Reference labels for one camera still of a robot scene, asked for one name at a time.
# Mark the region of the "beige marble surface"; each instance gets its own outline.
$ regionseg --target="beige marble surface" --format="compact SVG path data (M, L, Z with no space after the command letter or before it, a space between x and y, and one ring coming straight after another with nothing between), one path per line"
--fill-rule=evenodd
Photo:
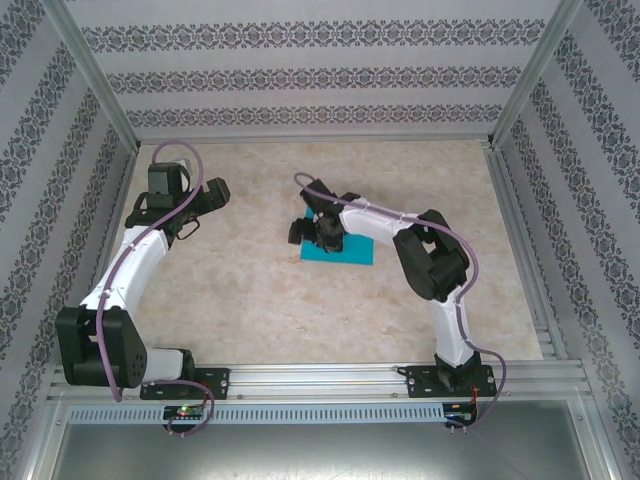
M351 190L405 212L440 210L480 258L467 297L476 343L507 359L542 358L477 142L196 148L205 180L224 178L231 202L203 217L158 266L136 315L147 345L189 348L198 363L433 361L429 310L394 249L376 245L375 264L355 266L302 262L300 247L287 244L290 223L305 210L292 176L305 171L340 195ZM153 150L141 148L125 215L146 190ZM178 156L188 151L165 148L159 160Z

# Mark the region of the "blue sponge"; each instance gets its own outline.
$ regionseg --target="blue sponge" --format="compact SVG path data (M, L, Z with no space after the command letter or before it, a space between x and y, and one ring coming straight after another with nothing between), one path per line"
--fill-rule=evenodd
M307 218L313 213L307 208ZM373 265L373 240L362 235L345 235L342 252L327 253L322 248L304 240L300 251L302 260L314 262L352 263L355 265Z

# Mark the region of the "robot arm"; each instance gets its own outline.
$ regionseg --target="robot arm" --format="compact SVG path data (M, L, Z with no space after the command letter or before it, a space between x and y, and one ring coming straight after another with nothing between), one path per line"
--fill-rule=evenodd
M333 195L320 180L308 186ZM467 280L469 259L455 239L410 220L420 218L448 227L439 212L429 210L421 215L405 214L403 220L395 220L376 212L376 208L369 208L375 206L353 193L347 193L342 199L362 205L364 209L319 199L304 190L300 195L314 217L293 222L289 231L290 243L308 240L327 252L340 252L344 236L358 234L395 247L407 282L420 297L429 301L436 332L436 363L442 369L443 382L451 384L460 372L480 364L477 352L462 338L456 317L455 298ZM433 245L431 251L427 252L424 244ZM463 302L460 304L462 323L468 332Z
M96 335L96 312L104 286L112 269L131 243L167 213L174 210L192 192L184 163L154 163L148 170L149 191L141 194L133 212L125 221L125 232L118 253L98 285L79 307L64 307L56 318L56 331L62 354L65 378L71 385L106 386L108 384ZM222 208L229 201L224 180L207 182L194 200L180 213L150 231L126 256L108 291L104 306L103 331L114 377L120 388L135 388L142 382L156 380L191 380L195 369L188 351L147 348L134 326L136 309L142 292L173 242L181 240L183 227Z

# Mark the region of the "black mounting bracket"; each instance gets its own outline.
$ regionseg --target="black mounting bracket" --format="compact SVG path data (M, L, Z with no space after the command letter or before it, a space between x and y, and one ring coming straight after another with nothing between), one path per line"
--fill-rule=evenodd
M193 380L203 383L211 389L215 400L226 400L229 392L228 368L198 368L195 369ZM202 400L204 393L196 387L184 385L143 385L140 388L142 400Z
M411 365L399 367L397 372L406 378L409 398L471 397L473 388L478 397L496 395L496 379L489 365L479 365L455 385L442 381L442 371L437 365Z

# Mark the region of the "patterned wallpaper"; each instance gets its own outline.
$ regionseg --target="patterned wallpaper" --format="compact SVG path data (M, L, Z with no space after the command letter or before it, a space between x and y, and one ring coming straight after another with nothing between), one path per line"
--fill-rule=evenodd
M72 1L143 140L488 134L558 0Z
M638 32L633 1L586 1L502 146L624 478L640 477Z
M0 17L0 479L9 479L57 360L54 318L96 278L129 152L41 4L5 2Z

